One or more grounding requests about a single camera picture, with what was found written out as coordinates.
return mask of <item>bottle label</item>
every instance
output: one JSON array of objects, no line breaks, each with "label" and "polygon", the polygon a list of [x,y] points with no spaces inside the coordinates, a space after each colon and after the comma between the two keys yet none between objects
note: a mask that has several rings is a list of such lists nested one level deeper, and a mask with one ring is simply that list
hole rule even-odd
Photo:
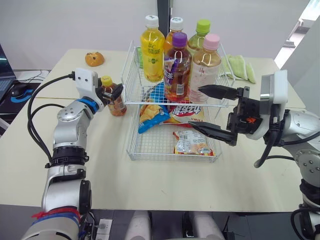
[{"label": "bottle label", "polygon": [[161,41],[143,42],[141,46],[144,77],[151,82],[163,78],[163,44]]},{"label": "bottle label", "polygon": [[198,90],[199,87],[214,84],[219,74],[221,63],[217,66],[203,66],[192,62],[192,73],[189,84],[189,95],[205,96],[204,93]]},{"label": "bottle label", "polygon": [[184,84],[177,84],[176,85],[176,94],[183,95],[185,92],[185,85]]},{"label": "bottle label", "polygon": [[190,71],[190,58],[171,58],[166,57],[164,59],[164,84],[166,87],[170,87],[173,84],[173,80],[178,75],[188,74]]}]

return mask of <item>computer mouse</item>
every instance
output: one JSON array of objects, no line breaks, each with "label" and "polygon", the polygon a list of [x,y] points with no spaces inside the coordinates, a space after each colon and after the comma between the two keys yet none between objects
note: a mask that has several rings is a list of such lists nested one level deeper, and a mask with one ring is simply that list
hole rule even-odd
[{"label": "computer mouse", "polygon": [[28,88],[28,84],[19,83],[11,89],[11,96],[14,98],[22,96]]}]

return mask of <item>blue band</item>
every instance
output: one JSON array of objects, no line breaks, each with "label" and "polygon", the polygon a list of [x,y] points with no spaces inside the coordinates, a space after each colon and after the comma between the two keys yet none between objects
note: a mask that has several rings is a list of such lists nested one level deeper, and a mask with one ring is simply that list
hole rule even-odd
[{"label": "blue band", "polygon": [[84,103],[84,104],[92,107],[93,110],[94,110],[94,113],[93,113],[93,114],[95,114],[95,113],[98,111],[98,104],[97,104],[95,101],[89,101],[89,100],[83,99],[83,98],[77,99],[76,101],[81,102],[81,103]]},{"label": "blue band", "polygon": [[73,213],[73,212],[62,212],[62,213],[55,213],[55,214],[48,215],[48,216],[43,216],[43,217],[39,218],[38,220],[34,221],[32,223],[32,225],[35,225],[35,224],[40,223],[40,222],[42,222],[44,220],[53,219],[53,218],[67,218],[67,219],[73,220],[76,225],[79,224],[78,219],[77,219],[77,215],[75,213]]}]

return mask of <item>white wall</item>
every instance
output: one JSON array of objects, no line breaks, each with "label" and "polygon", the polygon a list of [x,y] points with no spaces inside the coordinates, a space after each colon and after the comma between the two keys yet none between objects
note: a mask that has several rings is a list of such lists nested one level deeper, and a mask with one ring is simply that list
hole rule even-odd
[{"label": "white wall", "polygon": [[0,0],[0,43],[13,69],[51,69],[70,48],[127,51],[157,0]]},{"label": "white wall", "polygon": [[282,69],[306,108],[320,116],[320,17],[306,33]]},{"label": "white wall", "polygon": [[173,17],[182,17],[184,31],[195,34],[199,19],[211,21],[227,53],[275,58],[308,0],[173,0]]}]

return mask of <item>mouse pad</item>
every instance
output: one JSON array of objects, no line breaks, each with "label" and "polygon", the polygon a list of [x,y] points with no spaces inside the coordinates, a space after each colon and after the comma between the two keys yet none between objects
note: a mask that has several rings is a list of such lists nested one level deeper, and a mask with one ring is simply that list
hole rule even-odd
[{"label": "mouse pad", "polygon": [[0,103],[0,114],[18,114],[40,83],[28,83],[22,96],[13,97],[9,90]]}]

